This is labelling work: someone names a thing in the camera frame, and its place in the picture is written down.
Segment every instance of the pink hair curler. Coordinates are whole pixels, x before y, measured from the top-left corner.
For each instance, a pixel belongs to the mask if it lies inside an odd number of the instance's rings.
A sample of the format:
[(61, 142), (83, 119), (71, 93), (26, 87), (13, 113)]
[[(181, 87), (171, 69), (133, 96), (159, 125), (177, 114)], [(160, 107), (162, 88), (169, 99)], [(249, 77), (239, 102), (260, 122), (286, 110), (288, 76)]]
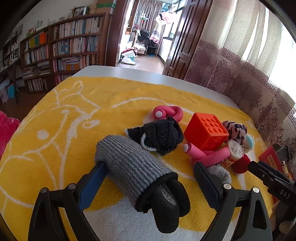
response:
[(213, 166), (230, 156), (230, 151), (227, 147), (223, 147), (218, 151), (201, 151), (192, 143), (183, 145), (183, 151), (191, 156), (191, 165), (200, 161), (205, 167)]
[(154, 120), (166, 119), (171, 116), (176, 122), (180, 122), (183, 118), (183, 110), (179, 106), (159, 105), (153, 109), (152, 117)]
[(203, 151), (198, 149), (195, 145), (187, 143), (183, 145), (183, 151), (191, 156), (193, 159), (199, 159), (207, 156)]
[(196, 162), (201, 162), (202, 164), (204, 164), (205, 167), (210, 167), (223, 161), (225, 158), (229, 157), (229, 155), (229, 149), (227, 147), (223, 147), (222, 149), (215, 151), (215, 153), (213, 154), (199, 159), (191, 160), (191, 163), (194, 165)]

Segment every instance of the table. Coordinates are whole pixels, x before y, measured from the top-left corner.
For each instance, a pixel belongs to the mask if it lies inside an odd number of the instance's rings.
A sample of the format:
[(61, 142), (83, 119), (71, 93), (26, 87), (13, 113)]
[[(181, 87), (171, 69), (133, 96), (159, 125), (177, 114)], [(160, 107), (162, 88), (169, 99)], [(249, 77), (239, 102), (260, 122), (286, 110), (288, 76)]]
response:
[(156, 85), (167, 85), (178, 90), (191, 92), (202, 97), (211, 99), (218, 103), (226, 106), (239, 109), (239, 107), (227, 96), (222, 95), (213, 90), (207, 89), (200, 85), (196, 85), (184, 80), (176, 79), (166, 75), (150, 73), (136, 69), (126, 69), (120, 67), (109, 67), (109, 66), (88, 66), (76, 74), (73, 77), (117, 77), (123, 79), (129, 79), (134, 81), (140, 81), (144, 83), (156, 84)]

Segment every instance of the white wall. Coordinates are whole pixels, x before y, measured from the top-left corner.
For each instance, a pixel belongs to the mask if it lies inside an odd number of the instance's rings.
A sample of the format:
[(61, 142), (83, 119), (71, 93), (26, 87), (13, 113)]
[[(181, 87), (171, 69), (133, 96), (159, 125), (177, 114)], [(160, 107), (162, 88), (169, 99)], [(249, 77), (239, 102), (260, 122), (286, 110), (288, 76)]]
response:
[(45, 27), (48, 19), (58, 21), (60, 17), (70, 14), (72, 8), (94, 3), (96, 0), (42, 0), (16, 25), (24, 24), (19, 40), (26, 37), (27, 30), (35, 27), (38, 20), (42, 20)]
[(160, 49), (159, 49), (159, 56), (166, 62), (168, 58), (168, 54), (170, 52), (170, 46), (172, 45), (172, 40), (163, 39)]

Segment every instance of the blue object on floor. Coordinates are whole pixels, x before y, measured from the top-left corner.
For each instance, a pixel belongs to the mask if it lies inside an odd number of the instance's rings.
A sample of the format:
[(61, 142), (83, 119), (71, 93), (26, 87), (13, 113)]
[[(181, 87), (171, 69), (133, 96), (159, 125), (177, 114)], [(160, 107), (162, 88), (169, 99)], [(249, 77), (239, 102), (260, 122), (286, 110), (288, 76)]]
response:
[(15, 97), (15, 87), (13, 84), (7, 87), (7, 92), (8, 92), (8, 98), (12, 99)]

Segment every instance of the orange rubber cube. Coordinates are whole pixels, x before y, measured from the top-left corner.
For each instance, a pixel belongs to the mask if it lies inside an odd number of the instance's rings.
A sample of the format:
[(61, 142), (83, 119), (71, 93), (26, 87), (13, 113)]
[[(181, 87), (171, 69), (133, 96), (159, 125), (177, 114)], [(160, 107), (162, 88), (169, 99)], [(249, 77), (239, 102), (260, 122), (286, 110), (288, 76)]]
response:
[(194, 113), (184, 136), (202, 151), (216, 151), (228, 137), (228, 132), (219, 119), (212, 114)]

